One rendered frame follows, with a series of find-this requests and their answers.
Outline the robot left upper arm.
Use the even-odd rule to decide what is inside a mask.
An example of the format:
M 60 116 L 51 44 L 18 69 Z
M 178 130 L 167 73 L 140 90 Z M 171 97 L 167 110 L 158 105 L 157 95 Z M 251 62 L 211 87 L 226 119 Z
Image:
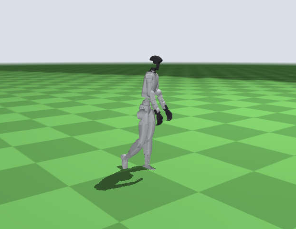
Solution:
M 160 94 L 161 94 L 161 90 L 159 89 L 159 83 L 158 83 L 156 91 L 155 91 L 155 95 L 158 96 Z

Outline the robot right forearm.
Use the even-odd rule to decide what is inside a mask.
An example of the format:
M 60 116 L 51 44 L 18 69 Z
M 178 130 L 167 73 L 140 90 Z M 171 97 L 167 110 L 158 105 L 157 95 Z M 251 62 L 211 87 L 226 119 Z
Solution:
M 156 98 L 155 98 L 154 91 L 150 91 L 150 100 L 149 101 L 151 102 L 151 105 L 152 105 L 153 110 L 156 110 L 157 113 L 158 113 L 158 112 L 160 112 L 160 109 L 159 109 L 158 104 L 157 104 L 157 102 L 156 102 L 155 99 Z

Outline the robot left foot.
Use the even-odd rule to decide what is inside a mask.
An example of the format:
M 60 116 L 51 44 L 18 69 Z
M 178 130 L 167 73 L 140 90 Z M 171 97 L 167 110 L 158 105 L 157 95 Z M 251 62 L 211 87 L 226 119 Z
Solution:
M 147 168 L 147 169 L 151 169 L 151 170 L 155 170 L 154 168 L 152 168 L 150 165 L 146 166 L 146 165 L 143 165 L 143 167 Z

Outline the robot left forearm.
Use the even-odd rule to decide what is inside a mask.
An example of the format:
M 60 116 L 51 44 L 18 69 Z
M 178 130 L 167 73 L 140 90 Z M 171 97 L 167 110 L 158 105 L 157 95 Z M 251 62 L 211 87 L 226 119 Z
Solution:
M 165 103 L 165 101 L 164 101 L 164 99 L 163 99 L 162 94 L 160 94 L 159 96 L 157 96 L 157 99 L 159 100 L 159 103 L 160 103 L 160 105 L 162 106 L 162 109 L 166 109 L 166 108 L 165 108 L 166 103 Z

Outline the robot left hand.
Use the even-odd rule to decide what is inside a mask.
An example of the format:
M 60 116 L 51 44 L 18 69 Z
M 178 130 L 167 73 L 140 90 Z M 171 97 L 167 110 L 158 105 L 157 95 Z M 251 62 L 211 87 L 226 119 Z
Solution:
M 163 109 L 163 110 L 164 110 L 164 111 L 165 111 L 165 113 L 166 113 L 167 120 L 168 120 L 168 121 L 170 121 L 170 120 L 172 119 L 172 113 L 171 113 L 171 111 L 170 111 L 170 110 L 168 110 L 168 107 L 167 107 L 167 105 L 165 105 L 165 108 L 166 108 L 166 109 Z

